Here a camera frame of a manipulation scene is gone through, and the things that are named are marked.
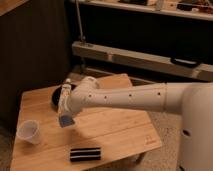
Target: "black dot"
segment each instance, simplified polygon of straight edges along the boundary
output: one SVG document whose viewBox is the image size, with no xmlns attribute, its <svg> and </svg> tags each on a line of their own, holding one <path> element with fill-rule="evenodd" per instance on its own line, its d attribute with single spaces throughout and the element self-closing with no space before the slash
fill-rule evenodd
<svg viewBox="0 0 213 171">
<path fill-rule="evenodd" d="M 182 166 L 179 166 L 179 169 L 180 169 L 181 171 L 185 171 L 185 169 L 184 169 Z"/>
<path fill-rule="evenodd" d="M 190 137 L 190 136 L 191 136 L 190 132 L 189 132 L 189 131 L 187 131 L 187 130 L 183 130 L 183 134 L 184 134 L 184 135 L 186 135 L 186 136 L 188 136 L 188 137 Z"/>
</svg>

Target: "black and white striped object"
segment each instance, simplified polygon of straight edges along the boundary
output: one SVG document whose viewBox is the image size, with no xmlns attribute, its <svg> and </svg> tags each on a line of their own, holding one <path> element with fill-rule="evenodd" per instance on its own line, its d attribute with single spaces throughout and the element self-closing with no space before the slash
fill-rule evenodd
<svg viewBox="0 0 213 171">
<path fill-rule="evenodd" d="M 90 161 L 101 159 L 101 148 L 75 148 L 70 151 L 70 161 Z"/>
</svg>

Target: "white paper cup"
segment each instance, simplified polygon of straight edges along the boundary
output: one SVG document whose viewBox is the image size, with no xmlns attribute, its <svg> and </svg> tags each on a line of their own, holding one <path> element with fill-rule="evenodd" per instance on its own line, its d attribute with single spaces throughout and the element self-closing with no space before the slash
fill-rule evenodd
<svg viewBox="0 0 213 171">
<path fill-rule="evenodd" d="M 22 122 L 18 127 L 16 135 L 20 140 L 27 141 L 31 144 L 39 144 L 41 142 L 39 123 L 35 120 Z"/>
</svg>

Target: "floor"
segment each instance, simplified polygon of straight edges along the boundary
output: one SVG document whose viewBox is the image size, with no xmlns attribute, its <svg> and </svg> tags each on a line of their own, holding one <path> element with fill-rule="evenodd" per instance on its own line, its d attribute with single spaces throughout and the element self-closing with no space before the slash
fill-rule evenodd
<svg viewBox="0 0 213 171">
<path fill-rule="evenodd" d="M 175 171 L 179 147 L 181 116 L 168 113 L 149 112 L 150 118 L 161 137 L 163 147 L 138 156 L 116 161 L 89 171 Z M 0 127 L 0 171 L 9 171 L 13 136 Z"/>
</svg>

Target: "black object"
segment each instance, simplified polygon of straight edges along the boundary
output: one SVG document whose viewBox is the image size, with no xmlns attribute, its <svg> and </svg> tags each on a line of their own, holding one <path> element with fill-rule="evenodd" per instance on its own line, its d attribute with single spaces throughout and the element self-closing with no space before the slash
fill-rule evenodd
<svg viewBox="0 0 213 171">
<path fill-rule="evenodd" d="M 90 160 L 100 160 L 101 159 L 101 148 L 75 148 L 71 149 L 70 161 L 90 161 Z"/>
<path fill-rule="evenodd" d="M 118 2 L 136 5 L 147 5 L 147 0 L 120 0 Z"/>
<path fill-rule="evenodd" d="M 197 0 L 181 0 L 177 5 L 177 9 L 183 11 L 191 11 L 192 8 L 196 7 L 197 3 L 198 3 Z"/>
<path fill-rule="evenodd" d="M 61 86 L 57 88 L 52 94 L 52 103 L 58 107 L 58 102 L 61 94 Z"/>
<path fill-rule="evenodd" d="M 195 68 L 201 64 L 200 60 L 183 62 L 182 60 L 178 60 L 174 57 L 170 59 L 170 62 L 173 64 L 176 64 L 176 65 L 181 65 L 181 66 L 187 67 L 187 68 Z"/>
</svg>

